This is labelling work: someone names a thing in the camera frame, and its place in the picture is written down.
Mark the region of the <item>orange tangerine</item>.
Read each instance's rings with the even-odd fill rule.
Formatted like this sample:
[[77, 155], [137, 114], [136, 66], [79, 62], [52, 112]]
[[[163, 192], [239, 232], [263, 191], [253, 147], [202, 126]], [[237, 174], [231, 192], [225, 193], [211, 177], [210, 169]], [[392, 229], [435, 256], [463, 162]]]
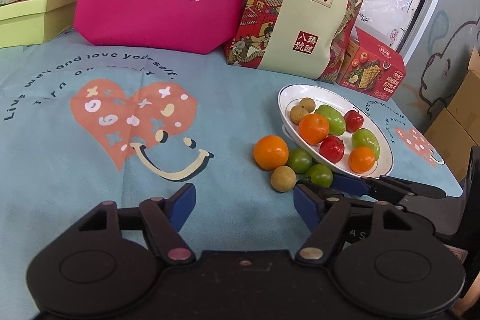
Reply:
[[298, 124], [298, 134], [309, 145], [318, 145], [329, 135], [329, 122], [323, 115], [307, 115]]
[[352, 149], [348, 157], [349, 168], [358, 174], [370, 171], [375, 163], [374, 152], [365, 146]]
[[265, 171], [286, 165], [289, 158], [287, 143], [279, 136], [269, 135], [259, 139], [253, 147], [256, 164]]

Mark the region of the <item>brown longan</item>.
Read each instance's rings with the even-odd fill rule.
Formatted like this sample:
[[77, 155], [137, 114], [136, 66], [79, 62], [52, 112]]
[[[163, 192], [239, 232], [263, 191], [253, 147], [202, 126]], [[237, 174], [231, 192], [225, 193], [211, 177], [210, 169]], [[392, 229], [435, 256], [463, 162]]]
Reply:
[[271, 174], [270, 184], [278, 193], [287, 193], [295, 187], [296, 174], [289, 166], [279, 166]]
[[312, 113], [316, 109], [316, 103], [309, 97], [303, 98], [300, 102], [299, 105], [303, 107], [308, 113]]
[[299, 125], [301, 120], [309, 115], [309, 112], [304, 107], [299, 105], [293, 106], [289, 112], [289, 119], [295, 125]]

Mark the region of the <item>green round fruit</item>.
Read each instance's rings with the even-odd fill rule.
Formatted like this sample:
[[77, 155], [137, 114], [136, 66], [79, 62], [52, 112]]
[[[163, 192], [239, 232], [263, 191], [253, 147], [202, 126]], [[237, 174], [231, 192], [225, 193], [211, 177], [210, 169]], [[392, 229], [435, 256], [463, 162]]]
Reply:
[[304, 149], [292, 149], [286, 163], [296, 174], [305, 174], [312, 166], [312, 156]]
[[306, 181], [322, 188], [329, 188], [333, 182], [333, 172], [323, 164], [312, 165], [304, 176]]

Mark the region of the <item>large green mango fruit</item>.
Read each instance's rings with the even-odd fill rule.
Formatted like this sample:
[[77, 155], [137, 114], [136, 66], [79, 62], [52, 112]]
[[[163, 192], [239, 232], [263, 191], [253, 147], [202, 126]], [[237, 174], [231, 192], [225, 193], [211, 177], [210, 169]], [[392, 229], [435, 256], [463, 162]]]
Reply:
[[315, 113], [325, 117], [329, 123], [329, 134], [333, 136], [341, 136], [346, 132], [346, 122], [343, 115], [334, 107], [328, 105], [320, 105]]

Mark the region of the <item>small red apple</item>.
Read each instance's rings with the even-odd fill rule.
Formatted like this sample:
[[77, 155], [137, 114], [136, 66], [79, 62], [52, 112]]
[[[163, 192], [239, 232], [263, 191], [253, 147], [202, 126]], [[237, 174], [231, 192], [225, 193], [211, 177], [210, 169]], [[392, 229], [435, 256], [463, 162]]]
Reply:
[[349, 110], [343, 118], [346, 124], [346, 130], [350, 133], [357, 132], [364, 124], [364, 117], [358, 110]]

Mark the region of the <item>brown longan front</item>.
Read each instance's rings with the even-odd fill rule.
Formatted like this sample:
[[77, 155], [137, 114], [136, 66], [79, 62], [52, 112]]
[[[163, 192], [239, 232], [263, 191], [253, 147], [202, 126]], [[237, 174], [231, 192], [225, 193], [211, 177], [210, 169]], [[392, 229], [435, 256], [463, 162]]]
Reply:
[[295, 125], [299, 125], [301, 120], [309, 115], [309, 112], [304, 107], [299, 105], [293, 106], [289, 112], [289, 119]]

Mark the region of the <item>green round fruit front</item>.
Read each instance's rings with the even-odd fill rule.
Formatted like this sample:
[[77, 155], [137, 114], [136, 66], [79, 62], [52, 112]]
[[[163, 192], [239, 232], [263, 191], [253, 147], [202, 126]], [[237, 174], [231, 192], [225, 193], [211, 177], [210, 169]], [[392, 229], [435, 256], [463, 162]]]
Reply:
[[333, 182], [333, 172], [323, 164], [312, 165], [304, 176], [306, 181], [322, 188], [329, 188]]

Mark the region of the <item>green mango in plate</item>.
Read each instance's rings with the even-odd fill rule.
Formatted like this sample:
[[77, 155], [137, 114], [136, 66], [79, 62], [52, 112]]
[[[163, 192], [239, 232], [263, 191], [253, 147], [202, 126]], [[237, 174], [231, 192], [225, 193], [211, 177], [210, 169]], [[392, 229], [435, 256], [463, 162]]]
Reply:
[[352, 134], [352, 148], [366, 147], [373, 151], [375, 160], [380, 156], [380, 145], [377, 137], [367, 128], [361, 128]]

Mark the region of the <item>orange tangerine in plate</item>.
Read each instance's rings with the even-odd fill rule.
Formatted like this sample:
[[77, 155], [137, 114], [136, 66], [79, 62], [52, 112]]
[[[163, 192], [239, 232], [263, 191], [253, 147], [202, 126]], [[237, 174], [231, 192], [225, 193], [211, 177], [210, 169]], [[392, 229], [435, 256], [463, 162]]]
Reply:
[[298, 124], [298, 134], [309, 145], [318, 145], [329, 135], [329, 122], [323, 115], [307, 115]]

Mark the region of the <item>white oval plate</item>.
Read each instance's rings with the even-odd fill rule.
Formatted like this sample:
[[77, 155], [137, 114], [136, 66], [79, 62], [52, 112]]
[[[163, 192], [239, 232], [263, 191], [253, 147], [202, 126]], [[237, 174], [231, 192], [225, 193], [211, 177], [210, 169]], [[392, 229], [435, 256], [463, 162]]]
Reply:
[[[351, 177], [379, 178], [391, 173], [394, 158], [391, 146], [380, 127], [360, 110], [360, 107], [347, 100], [345, 97], [315, 85], [287, 85], [280, 89], [277, 96], [277, 105], [286, 134], [306, 150], [318, 163], [324, 164], [330, 170]], [[338, 136], [342, 141], [344, 153], [338, 162], [332, 162], [320, 153], [320, 144], [312, 145], [304, 139], [299, 132], [297, 124], [290, 118], [291, 110], [300, 105], [304, 98], [310, 98], [316, 107], [323, 107], [330, 112], [335, 112], [338, 118], [343, 118], [347, 113], [354, 111], [363, 118], [363, 124], [356, 132], [343, 132]]]

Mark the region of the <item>red cracker box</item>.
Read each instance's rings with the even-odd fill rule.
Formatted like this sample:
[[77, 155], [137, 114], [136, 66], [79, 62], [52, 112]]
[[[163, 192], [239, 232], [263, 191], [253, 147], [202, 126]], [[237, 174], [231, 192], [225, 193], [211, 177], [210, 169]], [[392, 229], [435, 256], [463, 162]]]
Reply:
[[406, 76], [403, 58], [376, 37], [356, 28], [349, 41], [336, 83], [388, 101]]

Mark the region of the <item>blue printed tablecloth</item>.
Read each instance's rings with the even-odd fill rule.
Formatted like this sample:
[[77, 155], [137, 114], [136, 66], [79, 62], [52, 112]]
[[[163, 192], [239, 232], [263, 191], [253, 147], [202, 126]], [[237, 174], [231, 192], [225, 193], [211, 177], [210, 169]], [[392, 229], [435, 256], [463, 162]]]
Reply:
[[[462, 189], [393, 103], [207, 55], [93, 47], [70, 32], [1, 52], [3, 319], [450, 319], [456, 256], [387, 202], [370, 236], [300, 264], [310, 236], [294, 190], [275, 192], [252, 152], [286, 139], [278, 93], [345, 97], [391, 146], [395, 178]], [[180, 230], [196, 261], [148, 248], [139, 205], [183, 185]]]

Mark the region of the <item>red patterned gift bag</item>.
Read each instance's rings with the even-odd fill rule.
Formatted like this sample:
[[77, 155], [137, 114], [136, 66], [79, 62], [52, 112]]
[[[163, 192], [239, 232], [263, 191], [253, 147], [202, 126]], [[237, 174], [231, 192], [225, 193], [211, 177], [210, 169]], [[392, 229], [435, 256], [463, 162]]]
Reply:
[[334, 83], [364, 0], [247, 0], [229, 65]]

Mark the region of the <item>floral white plastic bag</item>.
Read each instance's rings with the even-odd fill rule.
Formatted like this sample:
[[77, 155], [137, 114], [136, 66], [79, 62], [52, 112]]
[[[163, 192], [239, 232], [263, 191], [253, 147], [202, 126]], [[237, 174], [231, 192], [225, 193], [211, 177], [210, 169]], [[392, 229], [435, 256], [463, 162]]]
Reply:
[[397, 49], [412, 0], [364, 0], [355, 26]]

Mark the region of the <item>light green box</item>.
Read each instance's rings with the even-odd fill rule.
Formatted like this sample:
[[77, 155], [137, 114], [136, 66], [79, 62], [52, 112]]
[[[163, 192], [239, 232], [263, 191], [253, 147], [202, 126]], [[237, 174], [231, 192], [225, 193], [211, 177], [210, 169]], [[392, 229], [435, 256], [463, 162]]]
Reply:
[[1, 7], [0, 47], [43, 44], [72, 27], [77, 0], [24, 0]]

